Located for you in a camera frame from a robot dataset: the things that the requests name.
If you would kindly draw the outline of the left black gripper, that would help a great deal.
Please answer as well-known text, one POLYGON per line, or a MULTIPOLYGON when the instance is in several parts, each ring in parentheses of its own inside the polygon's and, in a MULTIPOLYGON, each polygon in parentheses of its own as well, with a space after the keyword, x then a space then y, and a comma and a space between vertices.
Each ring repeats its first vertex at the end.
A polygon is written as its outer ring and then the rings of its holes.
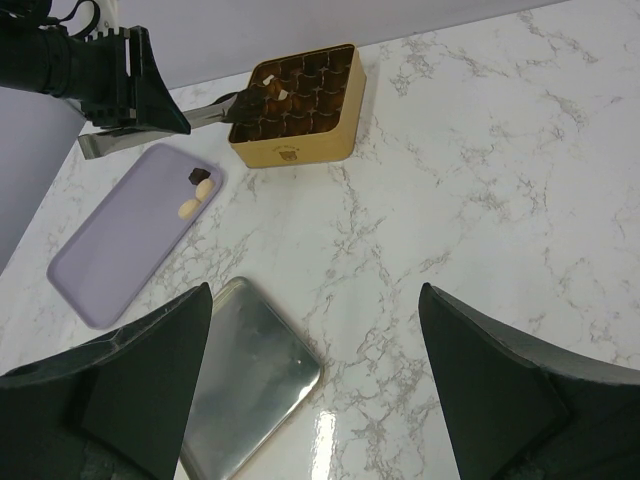
POLYGON ((146 28, 109 30, 84 43, 49 16, 51 7, 50 1, 1 3, 3 87, 81 100, 85 117, 102 129, 177 106, 146 28))

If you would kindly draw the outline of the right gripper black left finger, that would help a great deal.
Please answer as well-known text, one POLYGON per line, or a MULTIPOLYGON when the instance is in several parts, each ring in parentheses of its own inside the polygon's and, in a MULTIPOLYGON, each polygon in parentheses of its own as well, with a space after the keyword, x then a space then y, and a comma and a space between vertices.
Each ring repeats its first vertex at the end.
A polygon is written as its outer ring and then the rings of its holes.
POLYGON ((2 375, 2 478, 173 478, 211 313, 203 283, 2 375))

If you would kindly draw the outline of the dark metal tin lid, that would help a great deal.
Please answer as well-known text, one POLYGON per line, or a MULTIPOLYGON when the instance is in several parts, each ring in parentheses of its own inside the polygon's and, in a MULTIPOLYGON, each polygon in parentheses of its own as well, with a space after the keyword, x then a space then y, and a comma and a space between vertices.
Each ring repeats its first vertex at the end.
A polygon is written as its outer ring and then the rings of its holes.
POLYGON ((245 277, 214 297, 180 454, 190 479, 230 479, 317 386, 323 367, 245 277))

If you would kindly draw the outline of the metal tongs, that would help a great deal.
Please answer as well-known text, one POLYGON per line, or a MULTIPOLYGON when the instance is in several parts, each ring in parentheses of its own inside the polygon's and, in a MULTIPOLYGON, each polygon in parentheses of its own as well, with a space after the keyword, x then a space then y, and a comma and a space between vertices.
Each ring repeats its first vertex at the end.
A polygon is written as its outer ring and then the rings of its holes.
POLYGON ((126 120, 122 126, 82 134, 77 140, 85 159, 97 159, 173 135, 190 135, 193 130, 214 123, 238 124, 229 113, 237 100, 264 99, 266 104, 266 97, 264 90, 249 87, 227 93, 203 107, 182 112, 173 105, 141 119, 126 120))

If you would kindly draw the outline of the cream oval chocolate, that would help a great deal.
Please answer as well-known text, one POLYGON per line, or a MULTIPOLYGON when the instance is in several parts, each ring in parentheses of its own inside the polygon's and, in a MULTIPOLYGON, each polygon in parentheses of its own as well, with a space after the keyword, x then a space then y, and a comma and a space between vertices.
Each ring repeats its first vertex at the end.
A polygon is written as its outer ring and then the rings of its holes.
POLYGON ((195 190, 195 198, 199 202, 204 202, 209 195, 214 191, 216 187, 216 183, 210 178, 206 178, 202 180, 197 186, 195 190))
POLYGON ((201 202, 196 198, 185 201, 178 210, 179 218, 182 220, 188 220, 197 212, 200 206, 201 202))

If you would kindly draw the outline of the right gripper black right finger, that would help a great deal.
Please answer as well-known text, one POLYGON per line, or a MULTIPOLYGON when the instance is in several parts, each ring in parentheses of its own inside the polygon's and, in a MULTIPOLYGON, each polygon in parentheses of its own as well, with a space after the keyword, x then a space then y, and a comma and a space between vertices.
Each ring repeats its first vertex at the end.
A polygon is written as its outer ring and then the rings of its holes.
POLYGON ((418 310, 461 478, 638 478, 638 371, 543 341, 429 283, 418 310))

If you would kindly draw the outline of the cream oval chocolate top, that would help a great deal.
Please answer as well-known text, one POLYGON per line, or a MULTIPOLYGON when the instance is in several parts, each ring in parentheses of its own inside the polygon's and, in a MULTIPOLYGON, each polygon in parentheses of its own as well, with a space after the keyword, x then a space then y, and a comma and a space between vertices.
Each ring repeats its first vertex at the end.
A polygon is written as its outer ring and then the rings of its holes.
POLYGON ((210 178, 206 178, 202 180, 197 186, 195 190, 195 198, 199 202, 204 202, 209 195, 214 191, 216 187, 216 183, 210 178))

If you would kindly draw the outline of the dark oval chocolate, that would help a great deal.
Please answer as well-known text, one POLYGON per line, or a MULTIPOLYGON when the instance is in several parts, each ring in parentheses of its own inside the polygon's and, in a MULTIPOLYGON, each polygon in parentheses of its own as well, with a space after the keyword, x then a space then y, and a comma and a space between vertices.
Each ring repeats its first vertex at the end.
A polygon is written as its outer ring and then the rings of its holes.
POLYGON ((265 100, 237 100, 229 111, 234 123, 250 123, 260 119, 265 107, 265 100))

